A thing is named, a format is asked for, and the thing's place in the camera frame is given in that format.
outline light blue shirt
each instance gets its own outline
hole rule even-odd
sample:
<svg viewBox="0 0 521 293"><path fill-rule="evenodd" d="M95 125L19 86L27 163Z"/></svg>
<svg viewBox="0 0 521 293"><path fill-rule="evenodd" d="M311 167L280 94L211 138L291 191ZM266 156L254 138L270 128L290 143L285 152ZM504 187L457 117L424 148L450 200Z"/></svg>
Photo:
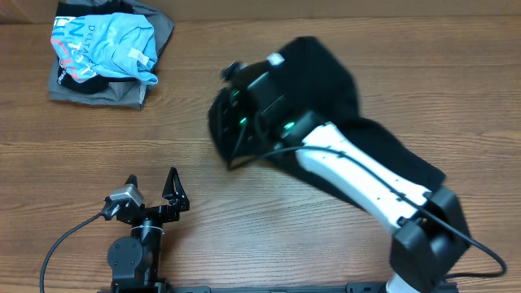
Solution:
<svg viewBox="0 0 521 293"><path fill-rule="evenodd" d="M144 15L114 13L55 18L50 42L65 70L78 82L96 75L136 77L155 85L154 27Z"/></svg>

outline gray fabric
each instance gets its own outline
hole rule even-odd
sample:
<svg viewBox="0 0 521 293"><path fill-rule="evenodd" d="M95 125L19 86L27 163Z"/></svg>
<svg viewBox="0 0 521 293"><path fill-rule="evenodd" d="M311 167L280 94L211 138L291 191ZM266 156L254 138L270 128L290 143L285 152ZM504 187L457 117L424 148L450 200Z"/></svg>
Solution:
<svg viewBox="0 0 521 293"><path fill-rule="evenodd" d="M93 6L104 4L106 1L107 0L67 0L67 3ZM137 0L123 0L123 2L132 5L134 14L144 15L148 22L154 26L155 48L157 55L160 56L173 31L173 22L161 11ZM111 82L108 85L108 89L104 91L96 94L82 94L58 84L58 68L58 59L55 58L48 79L49 96L53 101L84 103L95 106L133 107L139 110L143 107L147 86L140 81Z"/></svg>

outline wooden table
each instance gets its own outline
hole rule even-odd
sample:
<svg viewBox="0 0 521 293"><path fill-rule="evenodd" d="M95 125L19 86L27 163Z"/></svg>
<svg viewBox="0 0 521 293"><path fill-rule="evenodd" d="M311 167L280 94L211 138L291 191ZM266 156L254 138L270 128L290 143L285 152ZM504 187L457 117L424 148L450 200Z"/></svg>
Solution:
<svg viewBox="0 0 521 293"><path fill-rule="evenodd" d="M52 103L50 25L0 27L0 291L37 292L52 243L138 176L146 203L175 166L191 201L165 226L161 274L183 286L385 280L390 237L364 212L258 164L227 173L207 111L231 61L314 35L357 79L364 115L441 168L472 234L508 277L462 292L521 291L521 17L179 22L143 111ZM107 289L107 249L129 227L98 220L51 258L47 292ZM470 249L453 271L497 265Z"/></svg>

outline green led light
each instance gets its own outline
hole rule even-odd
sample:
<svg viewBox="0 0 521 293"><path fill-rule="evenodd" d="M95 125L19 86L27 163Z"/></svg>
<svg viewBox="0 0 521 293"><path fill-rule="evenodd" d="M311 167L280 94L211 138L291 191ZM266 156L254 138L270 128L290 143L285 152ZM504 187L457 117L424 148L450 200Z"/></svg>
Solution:
<svg viewBox="0 0 521 293"><path fill-rule="evenodd" d="M241 121L239 122L239 125L241 125L241 126L244 127L244 126L246 125L246 123L247 123L247 118L244 117L244 118L242 118Z"/></svg>
<svg viewBox="0 0 521 293"><path fill-rule="evenodd" d="M284 125L284 129L285 130L289 130L293 126L295 126L295 122L290 122L290 123Z"/></svg>

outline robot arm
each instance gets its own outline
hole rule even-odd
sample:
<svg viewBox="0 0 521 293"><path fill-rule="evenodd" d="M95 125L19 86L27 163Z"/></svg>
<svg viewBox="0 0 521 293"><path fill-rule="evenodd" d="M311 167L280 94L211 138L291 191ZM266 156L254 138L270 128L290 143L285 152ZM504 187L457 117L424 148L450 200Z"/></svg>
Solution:
<svg viewBox="0 0 521 293"><path fill-rule="evenodd" d="M332 123L320 125L302 141L304 146L328 147L342 151L362 163L373 174L383 179L396 190L423 206L427 202L424 195L431 192L423 186L414 184L382 166L366 153L354 146ZM404 219L412 218L418 210L382 185L373 174L351 160L323 151L299 150L296 158L305 170L332 183L385 228L394 234L403 225ZM387 293L417 293L399 274L386 285Z"/></svg>
<svg viewBox="0 0 521 293"><path fill-rule="evenodd" d="M279 66L285 61L279 56L267 62ZM385 290L437 292L470 244L422 211L470 236L458 197L446 187L429 190L395 174L351 143L331 122L324 123L323 117L303 105L288 105L285 94L265 71L266 66L266 62L252 66L234 63L223 72L232 94L218 98L208 114L214 141L223 156L225 146L231 146L234 140L235 147L228 148L234 149L228 153L228 159L233 159L242 137L249 138L248 142L261 138L272 154L283 148L296 150L295 158L279 155L274 159L292 164L292 170L301 170L293 174L303 181L326 182L336 194L348 197L374 216L392 236L390 264L396 275ZM253 120L254 126L247 120ZM252 141L247 147L255 145ZM444 288L444 292L458 289Z"/></svg>

